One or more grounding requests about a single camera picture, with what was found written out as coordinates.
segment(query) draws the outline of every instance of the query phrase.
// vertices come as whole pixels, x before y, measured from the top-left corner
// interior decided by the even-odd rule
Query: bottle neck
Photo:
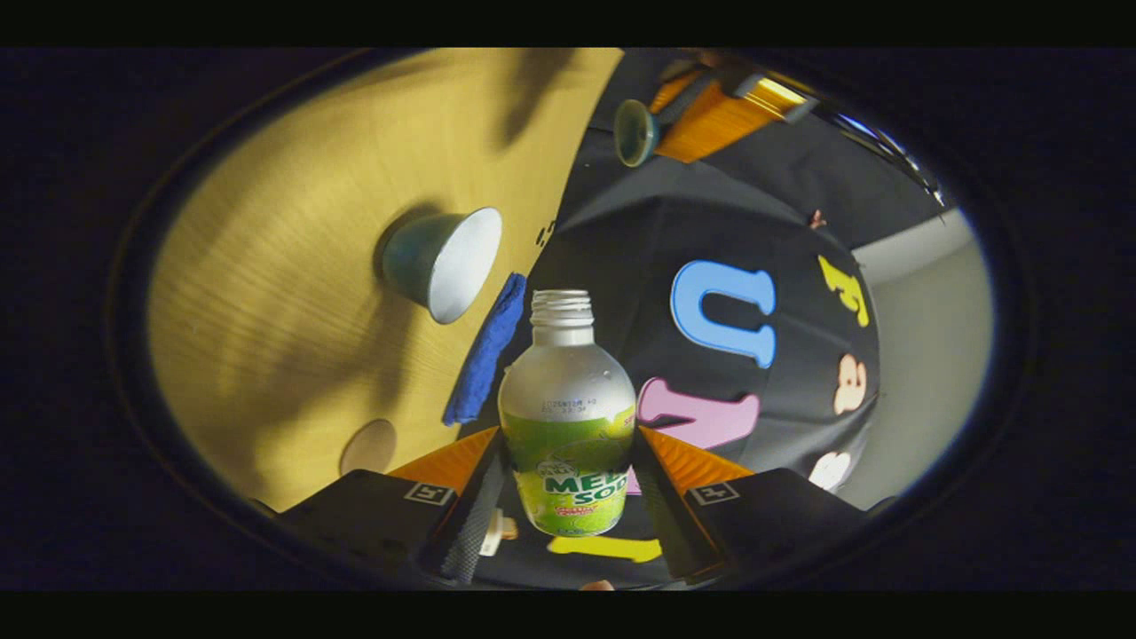
[[[533,326],[533,346],[587,346],[595,343],[591,326],[571,329],[557,326]]]
[[[592,300],[587,291],[545,290],[533,293],[534,346],[586,346],[592,333]]]

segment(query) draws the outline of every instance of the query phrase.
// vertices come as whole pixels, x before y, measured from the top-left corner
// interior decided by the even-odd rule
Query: bottle
[[[533,346],[498,393],[525,515],[559,537],[610,530],[627,496],[635,389],[592,322],[587,291],[536,291]]]

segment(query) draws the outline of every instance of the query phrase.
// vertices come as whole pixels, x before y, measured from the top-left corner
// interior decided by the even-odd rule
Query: green cup
[[[437,214],[407,223],[383,249],[383,279],[438,324],[461,317],[477,299],[501,244],[501,214]]]
[[[659,122],[646,105],[625,100],[616,111],[616,155],[626,166],[642,165],[659,146]]]

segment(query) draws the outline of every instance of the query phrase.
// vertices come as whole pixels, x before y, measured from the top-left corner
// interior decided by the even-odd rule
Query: green label
[[[501,428],[533,525],[560,537],[610,530],[624,513],[635,406],[613,420],[542,422],[504,413]]]

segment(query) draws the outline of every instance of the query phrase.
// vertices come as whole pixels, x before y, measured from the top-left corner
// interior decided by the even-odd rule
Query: white wall
[[[982,252],[961,216],[930,224],[937,234],[925,226],[889,248],[892,238],[855,251],[880,340],[868,445],[837,492],[858,508],[899,495],[929,468],[963,426],[986,374],[994,316]]]

